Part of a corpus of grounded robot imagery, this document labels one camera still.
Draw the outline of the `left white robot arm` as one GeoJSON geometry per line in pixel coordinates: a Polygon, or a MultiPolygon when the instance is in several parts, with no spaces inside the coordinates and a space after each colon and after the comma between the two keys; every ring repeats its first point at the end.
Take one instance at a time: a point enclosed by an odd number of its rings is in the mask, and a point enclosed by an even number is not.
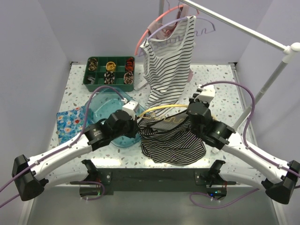
{"type": "Polygon", "coordinates": [[[12,178],[22,201],[39,196],[50,185],[47,177],[67,162],[107,146],[116,138],[134,138],[138,132],[137,116],[117,110],[107,119],[88,125],[62,145],[34,157],[20,155],[14,159],[12,178]]]}

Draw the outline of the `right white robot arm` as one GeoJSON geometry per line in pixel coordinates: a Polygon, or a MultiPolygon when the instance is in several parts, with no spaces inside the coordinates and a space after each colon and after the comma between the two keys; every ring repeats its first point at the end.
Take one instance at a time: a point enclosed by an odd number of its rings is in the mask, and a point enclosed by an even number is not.
{"type": "Polygon", "coordinates": [[[249,165],[238,169],[225,167],[225,161],[216,160],[201,176],[210,186],[223,182],[237,182],[263,189],[272,200],[288,204],[299,178],[300,164],[278,159],[257,146],[246,143],[229,125],[213,119],[209,104],[189,99],[187,115],[189,129],[208,146],[227,152],[249,165]]]}

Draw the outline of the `yellow plastic hanger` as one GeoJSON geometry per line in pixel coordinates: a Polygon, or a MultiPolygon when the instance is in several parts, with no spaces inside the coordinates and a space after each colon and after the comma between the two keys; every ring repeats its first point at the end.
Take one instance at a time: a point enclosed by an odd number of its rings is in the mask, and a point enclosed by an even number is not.
{"type": "Polygon", "coordinates": [[[173,105],[162,105],[162,106],[155,106],[155,107],[152,107],[152,108],[149,108],[147,110],[145,110],[144,112],[142,112],[138,118],[140,119],[146,119],[146,120],[155,120],[155,121],[165,121],[165,122],[168,122],[168,123],[175,123],[175,124],[179,124],[181,122],[184,121],[184,119],[179,119],[179,120],[176,120],[175,116],[172,116],[170,119],[168,119],[166,116],[156,116],[155,113],[153,113],[154,111],[156,110],[159,110],[159,109],[165,109],[165,108],[188,108],[188,105],[183,105],[183,104],[173,104],[173,105]]]}

